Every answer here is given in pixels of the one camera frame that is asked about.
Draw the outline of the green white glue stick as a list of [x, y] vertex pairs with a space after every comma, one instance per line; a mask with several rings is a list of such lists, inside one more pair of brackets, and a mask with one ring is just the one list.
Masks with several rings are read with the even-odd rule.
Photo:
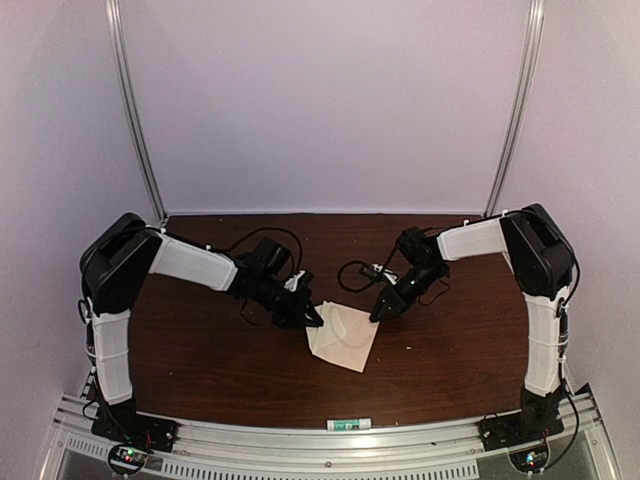
[[372, 428], [370, 418], [359, 419], [330, 419], [326, 421], [328, 431], [362, 431]]

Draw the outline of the left aluminium frame post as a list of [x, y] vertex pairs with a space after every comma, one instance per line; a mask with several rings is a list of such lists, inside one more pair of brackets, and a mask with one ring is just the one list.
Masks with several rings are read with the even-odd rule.
[[168, 213], [161, 198], [159, 185], [151, 163], [143, 125], [136, 102], [134, 83], [126, 48], [125, 32], [122, 23], [121, 2], [106, 0], [105, 12], [119, 88], [124, 105], [124, 114], [129, 128], [136, 159], [141, 170], [143, 183], [151, 202], [156, 221], [164, 224]]

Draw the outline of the right aluminium frame post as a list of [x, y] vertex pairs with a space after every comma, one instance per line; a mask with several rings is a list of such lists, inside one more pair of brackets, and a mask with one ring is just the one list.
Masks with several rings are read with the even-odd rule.
[[538, 64], [544, 31], [545, 4], [546, 2], [543, 0], [531, 0], [529, 2], [523, 51], [514, 99], [497, 170], [483, 212], [484, 217], [491, 216], [498, 211], [498, 203], [506, 185], [511, 163], [514, 159]]

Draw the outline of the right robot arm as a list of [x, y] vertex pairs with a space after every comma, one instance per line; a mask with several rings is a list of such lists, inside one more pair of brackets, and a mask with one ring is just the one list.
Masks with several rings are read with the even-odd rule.
[[546, 209], [534, 203], [520, 210], [467, 222], [435, 235], [418, 227], [404, 230], [397, 250], [410, 264], [379, 293], [373, 323], [406, 312], [432, 284], [466, 258], [505, 256], [524, 297], [528, 315], [528, 364], [521, 410], [512, 430], [519, 440], [535, 440], [551, 424], [562, 390], [561, 364], [568, 343], [566, 309], [578, 284], [574, 250]]

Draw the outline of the cream letter paper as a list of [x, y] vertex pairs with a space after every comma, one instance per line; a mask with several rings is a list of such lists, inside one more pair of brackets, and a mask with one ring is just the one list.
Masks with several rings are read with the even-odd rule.
[[315, 311], [323, 320], [323, 325], [306, 328], [307, 343], [314, 356], [325, 359], [346, 346], [347, 328], [343, 321], [344, 307], [334, 302], [323, 302], [315, 307]]

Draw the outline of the beige envelope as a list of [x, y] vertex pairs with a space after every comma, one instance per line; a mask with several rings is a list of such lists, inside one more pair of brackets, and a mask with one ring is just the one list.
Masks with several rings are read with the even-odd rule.
[[347, 328], [346, 346], [331, 357], [317, 358], [341, 368], [363, 373], [379, 324], [369, 321], [369, 312], [342, 306], [343, 321]]

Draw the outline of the aluminium front rail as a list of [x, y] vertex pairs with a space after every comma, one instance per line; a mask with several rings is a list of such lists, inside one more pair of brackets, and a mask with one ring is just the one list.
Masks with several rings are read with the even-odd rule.
[[[170, 452], [153, 448], [124, 479], [621, 479], [593, 395], [573, 400], [580, 426], [572, 446], [542, 474], [519, 471], [517, 448], [488, 451], [480, 417], [337, 432], [253, 428], [177, 420]], [[110, 441], [91, 433], [85, 398], [63, 394], [35, 479], [123, 479], [112, 471]]]

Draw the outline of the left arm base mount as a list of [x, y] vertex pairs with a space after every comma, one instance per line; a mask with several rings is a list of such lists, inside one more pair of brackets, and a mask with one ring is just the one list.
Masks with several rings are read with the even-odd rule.
[[172, 452], [178, 430], [176, 421], [138, 413], [134, 399], [109, 405], [99, 397], [97, 403], [91, 426], [94, 435], [144, 450]]

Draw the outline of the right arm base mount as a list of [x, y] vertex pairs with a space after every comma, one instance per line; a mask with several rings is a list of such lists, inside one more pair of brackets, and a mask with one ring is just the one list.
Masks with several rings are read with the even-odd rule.
[[527, 403], [523, 409], [509, 414], [489, 413], [478, 422], [485, 451], [500, 450], [528, 443], [539, 443], [564, 431], [558, 407]]

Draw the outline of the aluminium frame post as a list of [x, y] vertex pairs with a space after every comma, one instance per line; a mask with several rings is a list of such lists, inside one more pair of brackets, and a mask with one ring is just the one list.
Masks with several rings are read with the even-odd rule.
[[122, 23], [121, 2], [106, 0], [105, 12], [119, 88], [124, 105], [124, 114], [129, 128], [136, 159], [141, 170], [143, 183], [151, 202], [156, 221], [164, 224], [168, 213], [161, 198], [159, 185], [151, 163], [143, 125], [136, 102], [134, 83], [126, 48], [125, 32]]
[[497, 170], [483, 212], [484, 217], [491, 216], [498, 211], [498, 203], [506, 185], [511, 163], [514, 159], [538, 64], [544, 31], [545, 4], [546, 2], [543, 0], [531, 0], [529, 2], [523, 51], [514, 99]]

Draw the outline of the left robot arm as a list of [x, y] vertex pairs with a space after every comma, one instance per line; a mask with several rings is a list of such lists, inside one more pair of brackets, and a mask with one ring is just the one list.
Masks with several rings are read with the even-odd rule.
[[285, 281], [277, 277], [290, 256], [269, 237], [252, 251], [233, 256], [173, 236], [131, 212], [106, 229], [79, 263], [80, 310], [91, 329], [87, 349], [103, 401], [117, 405], [105, 415], [106, 429], [123, 444], [137, 442], [144, 433], [142, 419], [120, 404], [134, 397], [128, 323], [148, 276], [176, 278], [251, 300], [271, 313], [280, 328], [319, 328], [324, 321], [312, 302], [312, 273], [300, 270]]

